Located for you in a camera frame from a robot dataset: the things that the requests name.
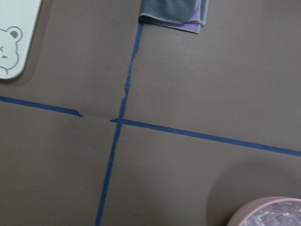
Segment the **cream bear tray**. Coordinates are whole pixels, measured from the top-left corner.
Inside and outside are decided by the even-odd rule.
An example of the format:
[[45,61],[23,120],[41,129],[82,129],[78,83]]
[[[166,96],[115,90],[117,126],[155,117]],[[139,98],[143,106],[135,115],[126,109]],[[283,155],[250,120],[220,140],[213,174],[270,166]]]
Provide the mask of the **cream bear tray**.
[[42,0],[0,2],[0,78],[9,80],[24,70]]

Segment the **ice cubes in bowl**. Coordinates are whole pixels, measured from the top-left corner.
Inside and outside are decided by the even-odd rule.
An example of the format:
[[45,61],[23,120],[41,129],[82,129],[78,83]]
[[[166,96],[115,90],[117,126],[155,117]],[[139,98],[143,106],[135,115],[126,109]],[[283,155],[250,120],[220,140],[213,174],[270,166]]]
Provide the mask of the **ice cubes in bowl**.
[[294,202],[278,202],[254,213],[244,226],[300,226],[301,208]]

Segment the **grey folded cloth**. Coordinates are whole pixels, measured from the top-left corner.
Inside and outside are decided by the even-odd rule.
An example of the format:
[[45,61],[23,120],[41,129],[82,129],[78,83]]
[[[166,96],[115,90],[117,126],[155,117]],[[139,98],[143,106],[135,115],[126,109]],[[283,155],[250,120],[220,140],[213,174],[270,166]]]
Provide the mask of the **grey folded cloth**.
[[141,21],[179,31],[199,34],[206,25],[208,0],[143,0]]

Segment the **pink bowl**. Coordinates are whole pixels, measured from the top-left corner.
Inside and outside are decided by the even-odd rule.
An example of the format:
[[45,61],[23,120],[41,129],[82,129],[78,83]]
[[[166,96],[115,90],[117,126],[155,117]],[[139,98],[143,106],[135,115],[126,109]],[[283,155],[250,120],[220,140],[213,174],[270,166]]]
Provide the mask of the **pink bowl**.
[[230,218],[226,226],[242,226],[246,220],[248,220],[254,213],[259,211],[260,209],[277,202],[285,202],[285,201],[294,202],[299,207],[301,206],[301,200],[297,198],[279,197],[279,196],[259,198],[251,202],[248,202],[240,209],[238,209],[235,212],[235,214]]

